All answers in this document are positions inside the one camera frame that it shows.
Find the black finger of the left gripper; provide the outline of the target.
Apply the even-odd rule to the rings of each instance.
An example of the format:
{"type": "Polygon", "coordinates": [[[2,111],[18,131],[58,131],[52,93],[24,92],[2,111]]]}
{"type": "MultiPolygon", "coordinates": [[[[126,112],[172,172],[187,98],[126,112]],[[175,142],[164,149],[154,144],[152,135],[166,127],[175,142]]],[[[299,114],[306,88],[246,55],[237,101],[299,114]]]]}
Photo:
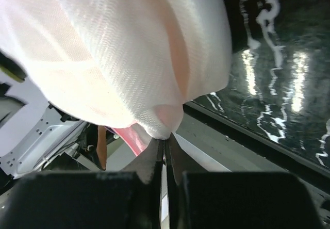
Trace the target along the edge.
{"type": "Polygon", "coordinates": [[[100,162],[102,170],[106,170],[107,163],[107,140],[106,140],[106,128],[104,126],[97,127],[97,147],[96,153],[100,162]]]}

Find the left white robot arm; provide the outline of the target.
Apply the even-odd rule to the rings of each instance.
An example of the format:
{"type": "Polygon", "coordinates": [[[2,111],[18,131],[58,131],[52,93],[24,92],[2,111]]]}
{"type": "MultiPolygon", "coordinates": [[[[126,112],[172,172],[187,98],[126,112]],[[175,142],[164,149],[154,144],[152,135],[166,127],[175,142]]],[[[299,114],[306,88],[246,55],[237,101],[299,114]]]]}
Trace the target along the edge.
{"type": "Polygon", "coordinates": [[[63,153],[89,170],[98,170],[80,152],[86,145],[87,122],[71,118],[52,105],[38,119],[23,139],[1,157],[1,178],[17,179],[41,171],[63,153]]]}

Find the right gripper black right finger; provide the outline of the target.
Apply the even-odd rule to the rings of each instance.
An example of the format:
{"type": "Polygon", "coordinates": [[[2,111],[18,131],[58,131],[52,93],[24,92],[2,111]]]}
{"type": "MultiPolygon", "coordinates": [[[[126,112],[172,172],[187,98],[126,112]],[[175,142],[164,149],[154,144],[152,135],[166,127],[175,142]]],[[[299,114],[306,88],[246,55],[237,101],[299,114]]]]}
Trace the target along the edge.
{"type": "Polygon", "coordinates": [[[164,143],[170,228],[322,228],[304,184],[286,172],[209,172],[164,143]]]}

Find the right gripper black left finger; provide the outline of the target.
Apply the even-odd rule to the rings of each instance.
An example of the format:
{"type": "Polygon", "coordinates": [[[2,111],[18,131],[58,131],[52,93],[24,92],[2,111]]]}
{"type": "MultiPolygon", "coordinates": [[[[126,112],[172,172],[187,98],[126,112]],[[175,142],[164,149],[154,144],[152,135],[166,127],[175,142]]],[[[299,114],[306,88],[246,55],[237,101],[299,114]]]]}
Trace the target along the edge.
{"type": "Polygon", "coordinates": [[[161,141],[118,172],[39,172],[15,185],[1,228],[160,228],[161,141]]]}

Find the white pink-trimmed mesh laundry bag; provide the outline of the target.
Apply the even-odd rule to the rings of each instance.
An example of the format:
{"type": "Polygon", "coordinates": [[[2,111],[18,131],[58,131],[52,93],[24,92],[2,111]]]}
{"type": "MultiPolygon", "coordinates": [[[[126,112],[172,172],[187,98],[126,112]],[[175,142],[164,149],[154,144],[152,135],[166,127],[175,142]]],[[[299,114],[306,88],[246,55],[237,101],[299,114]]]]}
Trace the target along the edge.
{"type": "Polygon", "coordinates": [[[168,139],[183,104],[228,84],[223,0],[1,0],[1,51],[62,111],[136,153],[168,139]]]}

